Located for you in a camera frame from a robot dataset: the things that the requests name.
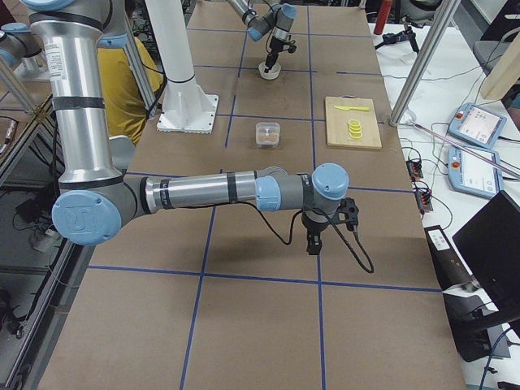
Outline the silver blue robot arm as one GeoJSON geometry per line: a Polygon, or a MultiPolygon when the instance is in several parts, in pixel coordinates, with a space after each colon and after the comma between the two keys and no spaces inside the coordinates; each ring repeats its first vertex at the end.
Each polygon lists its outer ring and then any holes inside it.
{"type": "Polygon", "coordinates": [[[269,3],[267,12],[259,15],[248,1],[230,0],[232,7],[246,26],[246,32],[252,41],[260,41],[270,34],[269,47],[266,49],[266,60],[258,67],[260,76],[265,80],[274,80],[280,73],[277,63],[280,53],[290,54],[297,50],[297,44],[290,34],[293,22],[297,17],[297,9],[288,3],[269,3]]]}
{"type": "MultiPolygon", "coordinates": [[[[306,228],[307,253],[318,255],[320,233],[338,224],[357,233],[357,208],[347,198],[349,175],[324,163],[312,174],[289,175],[280,167],[215,175],[125,178],[112,160],[106,105],[98,64],[98,48],[120,49],[133,38],[127,34],[124,1],[21,1],[28,8],[30,29],[44,44],[50,72],[52,107],[63,151],[64,172],[58,179],[60,195],[51,218],[59,234],[83,246],[100,245],[130,221],[158,210],[198,209],[247,204],[261,211],[298,210],[306,228]]],[[[182,6],[160,6],[146,1],[154,37],[164,58],[167,80],[166,109],[159,130],[211,133],[219,97],[205,94],[197,84],[182,6]]],[[[297,11],[275,4],[262,18],[245,1],[228,1],[259,40],[288,37],[297,11]]]]}

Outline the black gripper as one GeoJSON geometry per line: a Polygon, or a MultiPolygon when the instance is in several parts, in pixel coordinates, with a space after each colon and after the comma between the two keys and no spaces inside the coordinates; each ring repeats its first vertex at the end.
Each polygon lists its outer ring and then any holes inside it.
{"type": "Polygon", "coordinates": [[[335,212],[310,206],[304,206],[302,210],[301,221],[306,229],[307,238],[306,251],[309,255],[320,255],[323,247],[320,233],[327,229],[335,212]]]}
{"type": "Polygon", "coordinates": [[[266,57],[265,68],[269,68],[271,72],[279,70],[278,55],[284,50],[287,45],[285,40],[278,37],[272,37],[269,43],[269,54],[266,57]]]}

